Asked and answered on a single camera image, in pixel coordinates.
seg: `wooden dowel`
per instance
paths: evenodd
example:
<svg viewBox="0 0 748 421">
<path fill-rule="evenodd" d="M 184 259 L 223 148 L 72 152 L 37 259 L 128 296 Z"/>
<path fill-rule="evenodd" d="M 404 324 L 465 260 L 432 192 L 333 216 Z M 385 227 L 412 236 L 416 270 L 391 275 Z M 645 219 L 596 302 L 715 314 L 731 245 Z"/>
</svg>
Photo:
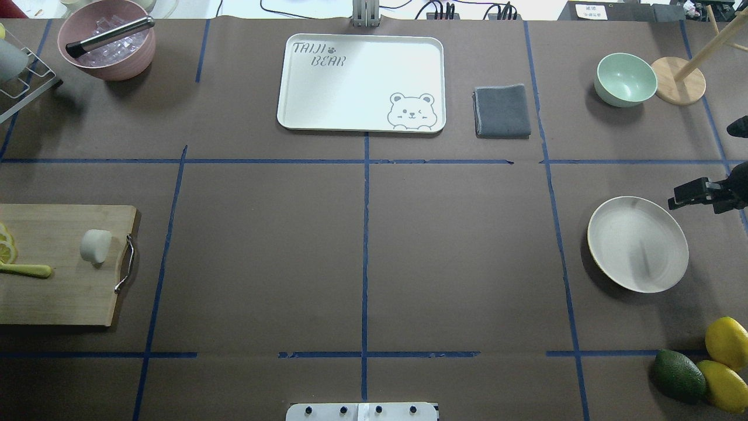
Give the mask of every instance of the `wooden dowel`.
<svg viewBox="0 0 748 421">
<path fill-rule="evenodd" d="M 678 71 L 674 79 L 676 82 L 680 82 L 685 79 L 686 76 L 690 75 L 694 69 L 696 69 L 701 63 L 709 58 L 720 46 L 727 42 L 728 39 L 732 38 L 740 28 L 748 22 L 748 13 L 737 12 L 735 19 L 732 20 L 716 37 L 712 38 L 706 46 L 696 54 L 696 57 L 692 58 L 680 71 Z"/>
<path fill-rule="evenodd" d="M 711 9 L 711 4 L 706 7 L 706 14 L 709 15 L 709 22 L 714 30 L 715 35 L 720 34 L 720 29 L 717 27 L 717 20 L 714 18 L 714 12 Z"/>
<path fill-rule="evenodd" d="M 740 51 L 748 52 L 748 46 L 741 46 L 740 44 L 736 44 L 736 43 L 727 43 L 725 45 L 731 46 L 732 48 L 739 49 Z"/>
</svg>

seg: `wire rack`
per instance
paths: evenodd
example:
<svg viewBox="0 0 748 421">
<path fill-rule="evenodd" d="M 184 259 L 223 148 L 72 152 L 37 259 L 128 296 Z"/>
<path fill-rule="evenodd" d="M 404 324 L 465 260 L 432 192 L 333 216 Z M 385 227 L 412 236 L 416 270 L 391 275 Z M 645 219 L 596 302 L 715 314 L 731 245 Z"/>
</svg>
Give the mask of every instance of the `wire rack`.
<svg viewBox="0 0 748 421">
<path fill-rule="evenodd" d="M 62 82 L 44 61 L 9 31 L 5 32 L 5 40 L 28 56 L 28 65 L 18 77 L 0 85 L 0 123 L 16 114 L 47 89 Z"/>
</svg>

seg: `mint green bowl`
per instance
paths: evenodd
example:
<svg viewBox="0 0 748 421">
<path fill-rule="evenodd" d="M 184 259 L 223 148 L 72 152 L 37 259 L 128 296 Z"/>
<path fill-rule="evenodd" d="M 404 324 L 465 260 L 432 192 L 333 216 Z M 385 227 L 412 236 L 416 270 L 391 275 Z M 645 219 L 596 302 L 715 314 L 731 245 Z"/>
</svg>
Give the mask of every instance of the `mint green bowl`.
<svg viewBox="0 0 748 421">
<path fill-rule="evenodd" d="M 614 52 L 598 63 L 595 91 L 612 106 L 635 106 L 657 92 L 657 75 L 641 58 Z"/>
</svg>

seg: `yellow-green spoon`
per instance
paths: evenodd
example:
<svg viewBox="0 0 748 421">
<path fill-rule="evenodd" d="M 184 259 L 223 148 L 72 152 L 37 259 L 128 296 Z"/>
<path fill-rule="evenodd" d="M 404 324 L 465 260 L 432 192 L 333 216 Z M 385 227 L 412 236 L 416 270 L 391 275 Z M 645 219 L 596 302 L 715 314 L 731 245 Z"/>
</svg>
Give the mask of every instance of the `yellow-green spoon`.
<svg viewBox="0 0 748 421">
<path fill-rule="evenodd" d="M 52 268 L 46 264 L 8 264 L 0 260 L 0 272 L 49 278 L 52 275 Z"/>
</svg>

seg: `bear cartoon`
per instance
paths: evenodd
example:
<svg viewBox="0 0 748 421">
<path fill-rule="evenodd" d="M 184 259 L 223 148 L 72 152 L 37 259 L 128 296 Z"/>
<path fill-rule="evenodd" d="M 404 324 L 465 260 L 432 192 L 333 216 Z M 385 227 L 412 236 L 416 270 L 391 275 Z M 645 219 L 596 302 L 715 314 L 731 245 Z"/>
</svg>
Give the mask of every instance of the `bear cartoon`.
<svg viewBox="0 0 748 421">
<path fill-rule="evenodd" d="M 399 92 L 390 96 L 392 108 L 387 120 L 393 129 L 428 130 L 436 124 L 434 97 L 423 94 L 420 97 L 406 97 Z"/>
</svg>

